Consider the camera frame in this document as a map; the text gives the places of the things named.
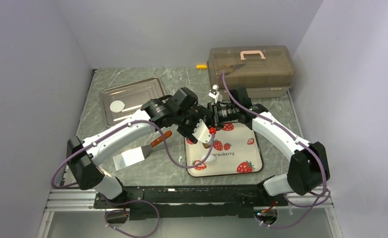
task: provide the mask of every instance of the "strawberry tray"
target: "strawberry tray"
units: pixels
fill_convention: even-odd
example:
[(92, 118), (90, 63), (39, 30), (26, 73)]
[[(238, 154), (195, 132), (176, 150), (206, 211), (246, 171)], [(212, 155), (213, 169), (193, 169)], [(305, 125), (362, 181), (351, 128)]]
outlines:
[[(201, 143), (192, 144), (185, 139), (185, 154), (188, 165), (199, 163), (208, 152)], [(264, 167), (254, 131), (241, 123), (227, 123), (215, 136), (211, 152), (216, 157), (212, 163), (187, 169), (194, 177), (250, 174)]]

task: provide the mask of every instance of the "strawberry print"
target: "strawberry print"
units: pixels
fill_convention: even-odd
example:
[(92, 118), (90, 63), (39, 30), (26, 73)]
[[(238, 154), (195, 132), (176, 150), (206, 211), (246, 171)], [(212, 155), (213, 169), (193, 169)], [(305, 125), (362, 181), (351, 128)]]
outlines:
[(221, 141), (219, 140), (214, 140), (214, 144), (213, 144), (213, 147), (218, 150), (218, 151), (222, 151), (223, 150), (223, 144)]
[(222, 128), (222, 130), (226, 130), (226, 131), (230, 131), (233, 129), (234, 129), (233, 123), (225, 123)]
[[(196, 161), (192, 162), (192, 165), (196, 165), (200, 162), (201, 162), (201, 160), (196, 160)], [(194, 169), (196, 169), (196, 170), (204, 170), (206, 168), (207, 168), (206, 164), (201, 164), (201, 165), (198, 165), (197, 167), (194, 167)]]
[(249, 138), (247, 144), (248, 145), (253, 145), (255, 143), (255, 139), (254, 138)]
[(186, 139), (186, 142), (188, 142), (188, 144), (190, 145), (193, 145), (194, 143), (192, 143), (192, 141), (190, 141), (188, 138), (185, 138)]
[(231, 146), (232, 146), (231, 144), (226, 143), (226, 144), (224, 144), (223, 149), (224, 150), (229, 150)]
[(254, 170), (255, 170), (255, 168), (252, 165), (252, 162), (245, 161), (245, 162), (240, 163), (240, 165), (236, 169), (236, 172), (238, 172), (238, 173), (251, 173)]

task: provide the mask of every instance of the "countertop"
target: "countertop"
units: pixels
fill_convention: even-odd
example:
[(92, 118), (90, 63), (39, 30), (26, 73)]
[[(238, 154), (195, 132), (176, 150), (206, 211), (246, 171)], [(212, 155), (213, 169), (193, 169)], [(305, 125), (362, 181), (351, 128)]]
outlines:
[[(208, 72), (206, 69), (195, 68), (100, 68), (95, 71), (90, 86), (86, 105), (83, 109), (77, 136), (84, 139), (106, 130), (106, 122), (102, 114), (99, 93), (111, 87), (158, 77), (165, 87), (167, 94), (173, 94), (180, 87), (187, 87), (198, 95), (199, 103), (206, 106), (210, 88)], [(288, 94), (279, 98), (254, 99), (252, 102), (260, 103), (266, 107), (275, 118), (296, 134), (299, 133), (297, 119), (292, 102)], [(180, 163), (186, 165), (184, 139), (176, 132), (176, 126), (172, 126), (173, 135), (166, 141), (172, 156)], [(158, 137), (158, 132), (144, 136), (117, 151), (118, 155), (123, 151), (150, 143)], [(257, 184), (273, 175), (287, 173), (288, 160), (266, 138), (257, 135), (261, 154), (264, 160), (264, 169), (258, 173), (246, 175), (216, 176), (207, 178), (194, 178), (185, 169), (175, 166), (167, 157), (164, 146), (153, 148), (146, 160), (116, 171), (112, 157), (107, 159), (102, 168), (112, 176), (118, 177), (125, 186), (153, 186), (153, 185), (240, 185)], [(65, 183), (73, 182), (71, 173), (66, 173)]]

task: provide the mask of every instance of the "yellow object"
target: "yellow object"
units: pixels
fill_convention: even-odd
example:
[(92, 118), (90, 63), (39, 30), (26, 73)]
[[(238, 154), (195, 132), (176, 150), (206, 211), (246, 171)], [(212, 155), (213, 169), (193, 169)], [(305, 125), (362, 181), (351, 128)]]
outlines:
[(207, 65), (205, 64), (198, 64), (197, 69), (207, 69)]

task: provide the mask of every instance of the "brown storage box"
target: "brown storage box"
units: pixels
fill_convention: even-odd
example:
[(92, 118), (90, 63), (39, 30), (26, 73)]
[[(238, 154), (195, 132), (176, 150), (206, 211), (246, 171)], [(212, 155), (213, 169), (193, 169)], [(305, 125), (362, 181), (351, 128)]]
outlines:
[[(292, 85), (294, 69), (286, 46), (248, 46), (213, 48), (208, 72), (211, 85), (225, 71), (227, 86), (244, 86), (251, 98), (282, 96)], [(223, 83), (219, 83), (223, 98)]]

